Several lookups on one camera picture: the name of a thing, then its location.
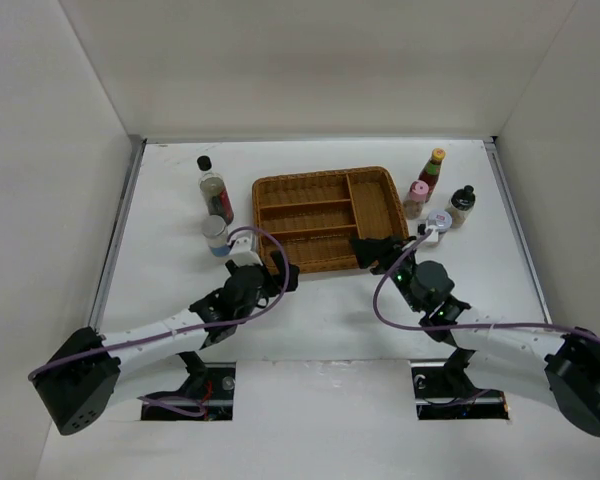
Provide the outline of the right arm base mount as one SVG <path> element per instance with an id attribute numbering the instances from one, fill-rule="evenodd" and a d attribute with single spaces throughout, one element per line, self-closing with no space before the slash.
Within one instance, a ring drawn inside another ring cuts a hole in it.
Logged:
<path id="1" fill-rule="evenodd" d="M 505 396 L 476 388 L 465 368 L 472 352 L 457 349 L 448 359 L 411 364 L 416 415 L 421 421 L 508 420 Z"/>

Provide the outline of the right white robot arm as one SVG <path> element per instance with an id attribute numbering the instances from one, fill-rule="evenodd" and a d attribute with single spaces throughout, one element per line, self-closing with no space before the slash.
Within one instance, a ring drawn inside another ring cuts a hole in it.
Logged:
<path id="1" fill-rule="evenodd" d="M 453 347 L 444 384 L 463 396 L 497 390 L 545 404 L 600 438 L 600 337 L 583 328 L 490 320 L 456 298 L 444 266 L 419 262 L 421 240 L 351 240 L 360 268 L 392 282 L 419 323 L 402 325 Z"/>

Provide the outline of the dark sauce bottle black cap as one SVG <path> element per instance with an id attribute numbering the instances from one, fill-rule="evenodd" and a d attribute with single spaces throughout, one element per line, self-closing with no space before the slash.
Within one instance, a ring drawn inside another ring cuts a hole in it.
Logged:
<path id="1" fill-rule="evenodd" d="M 221 217 L 230 225 L 234 220 L 234 212 L 224 179 L 212 170 L 212 162 L 208 156 L 198 157 L 196 163 L 201 172 L 199 189 L 208 213 Z"/>

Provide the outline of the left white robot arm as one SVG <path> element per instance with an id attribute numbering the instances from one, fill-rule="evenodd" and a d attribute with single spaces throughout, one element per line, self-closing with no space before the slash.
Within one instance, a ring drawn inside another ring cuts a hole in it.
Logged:
<path id="1" fill-rule="evenodd" d="M 237 328 L 298 287 L 300 269 L 285 254 L 270 255 L 274 267 L 256 260 L 226 262 L 224 285 L 166 319 L 122 332 L 76 330 L 29 380 L 58 432 L 76 434 L 120 400 L 140 397 L 156 403 L 169 390 L 145 368 L 165 359 L 182 364 L 170 375 L 175 395 L 194 398 L 204 387 L 200 351 L 232 336 Z"/>

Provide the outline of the silver lid spice jar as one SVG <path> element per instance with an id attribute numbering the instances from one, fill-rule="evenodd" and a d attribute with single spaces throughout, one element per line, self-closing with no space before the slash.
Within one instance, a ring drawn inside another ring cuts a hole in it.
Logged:
<path id="1" fill-rule="evenodd" d="M 201 228 L 211 253 L 216 257 L 227 256 L 230 252 L 230 246 L 225 220 L 221 216 L 210 215 L 204 219 Z"/>

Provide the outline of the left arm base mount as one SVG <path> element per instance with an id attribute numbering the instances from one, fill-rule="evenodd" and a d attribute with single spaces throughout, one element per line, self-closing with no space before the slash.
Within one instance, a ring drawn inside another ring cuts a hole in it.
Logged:
<path id="1" fill-rule="evenodd" d="M 166 386 L 145 394 L 141 421 L 230 421 L 234 413 L 236 363 L 205 363 L 197 353 L 182 353 L 164 364 Z"/>

